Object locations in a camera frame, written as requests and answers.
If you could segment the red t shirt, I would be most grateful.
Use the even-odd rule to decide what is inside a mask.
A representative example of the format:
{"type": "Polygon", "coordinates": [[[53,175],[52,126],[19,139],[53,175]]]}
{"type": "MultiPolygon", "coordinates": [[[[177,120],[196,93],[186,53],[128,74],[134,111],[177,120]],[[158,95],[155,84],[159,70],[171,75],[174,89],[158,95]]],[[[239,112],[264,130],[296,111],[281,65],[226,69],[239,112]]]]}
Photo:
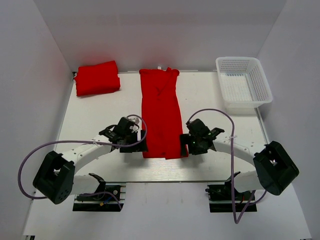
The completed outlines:
{"type": "Polygon", "coordinates": [[[118,67],[114,60],[88,66],[80,66],[76,73],[76,96],[110,94],[121,87],[118,67]]]}
{"type": "Polygon", "coordinates": [[[147,125],[147,152],[144,158],[181,158],[183,133],[180,106],[176,94],[177,69],[141,69],[141,114],[147,125]]]}

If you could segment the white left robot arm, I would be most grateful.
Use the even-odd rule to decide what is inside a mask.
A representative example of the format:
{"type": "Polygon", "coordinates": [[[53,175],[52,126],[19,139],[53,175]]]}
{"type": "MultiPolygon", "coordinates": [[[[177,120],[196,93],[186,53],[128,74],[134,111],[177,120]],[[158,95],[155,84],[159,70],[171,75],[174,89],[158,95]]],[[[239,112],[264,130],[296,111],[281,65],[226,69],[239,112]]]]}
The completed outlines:
{"type": "Polygon", "coordinates": [[[95,173],[78,175],[78,171],[98,158],[118,150],[121,153],[147,151],[148,128],[138,115],[122,117],[118,124],[101,130],[89,141],[69,151],[49,152],[37,171],[33,186],[54,204],[62,203],[70,195],[103,196],[106,181],[95,173]]]}

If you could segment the white plastic mesh basket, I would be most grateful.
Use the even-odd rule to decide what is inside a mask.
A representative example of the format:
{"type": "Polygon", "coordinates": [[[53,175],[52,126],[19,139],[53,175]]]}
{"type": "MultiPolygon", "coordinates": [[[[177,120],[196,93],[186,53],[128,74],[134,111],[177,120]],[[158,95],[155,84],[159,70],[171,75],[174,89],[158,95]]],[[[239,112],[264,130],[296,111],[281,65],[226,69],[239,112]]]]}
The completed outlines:
{"type": "Polygon", "coordinates": [[[273,101],[268,80],[257,58],[225,56],[218,57],[215,64],[226,109],[255,109],[273,101]]]}

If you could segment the red folded t shirt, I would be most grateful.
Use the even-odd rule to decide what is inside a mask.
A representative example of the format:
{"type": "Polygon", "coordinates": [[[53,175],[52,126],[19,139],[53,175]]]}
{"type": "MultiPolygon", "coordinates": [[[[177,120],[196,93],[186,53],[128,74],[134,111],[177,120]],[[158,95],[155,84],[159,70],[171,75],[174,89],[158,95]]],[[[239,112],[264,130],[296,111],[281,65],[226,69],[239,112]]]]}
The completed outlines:
{"type": "Polygon", "coordinates": [[[110,94],[121,87],[118,67],[114,60],[88,66],[80,66],[76,73],[76,96],[110,94]]]}

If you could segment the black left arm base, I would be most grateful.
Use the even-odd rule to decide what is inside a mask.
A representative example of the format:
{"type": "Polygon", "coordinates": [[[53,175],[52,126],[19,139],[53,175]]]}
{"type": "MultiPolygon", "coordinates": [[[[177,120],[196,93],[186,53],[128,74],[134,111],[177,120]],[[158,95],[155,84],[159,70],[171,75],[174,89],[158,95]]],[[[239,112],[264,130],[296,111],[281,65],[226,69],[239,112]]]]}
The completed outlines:
{"type": "Polygon", "coordinates": [[[94,173],[76,175],[71,194],[74,212],[120,212],[125,203],[126,184],[108,183],[94,173]]]}

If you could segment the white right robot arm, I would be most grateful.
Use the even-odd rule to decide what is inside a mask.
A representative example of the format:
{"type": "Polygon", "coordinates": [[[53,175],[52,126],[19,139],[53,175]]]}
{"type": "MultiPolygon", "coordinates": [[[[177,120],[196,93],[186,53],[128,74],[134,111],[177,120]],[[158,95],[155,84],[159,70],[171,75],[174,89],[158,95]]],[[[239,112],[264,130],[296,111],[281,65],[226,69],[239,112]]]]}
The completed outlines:
{"type": "Polygon", "coordinates": [[[269,144],[231,138],[221,128],[209,129],[200,119],[188,121],[189,132],[180,136],[181,146],[191,155],[209,150],[226,153],[254,166],[253,171],[235,173],[225,181],[236,193],[265,190],[279,196],[300,171],[284,147],[276,141],[269,144]]]}

